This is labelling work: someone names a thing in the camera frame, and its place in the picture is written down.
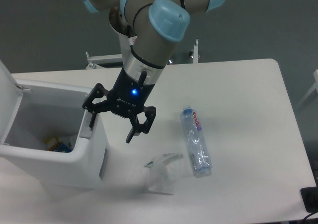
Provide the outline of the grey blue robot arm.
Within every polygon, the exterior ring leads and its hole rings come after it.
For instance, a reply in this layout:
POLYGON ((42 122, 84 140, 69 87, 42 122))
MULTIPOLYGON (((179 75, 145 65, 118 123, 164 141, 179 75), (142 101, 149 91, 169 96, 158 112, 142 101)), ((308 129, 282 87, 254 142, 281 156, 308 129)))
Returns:
POLYGON ((136 41, 123 56, 123 68, 111 90, 97 84, 83 103, 93 116, 111 111, 130 120, 126 138, 148 133, 156 108, 145 102, 167 65, 177 44, 183 39, 195 13, 208 12, 225 0, 83 0, 91 12, 119 7, 122 23, 136 41))

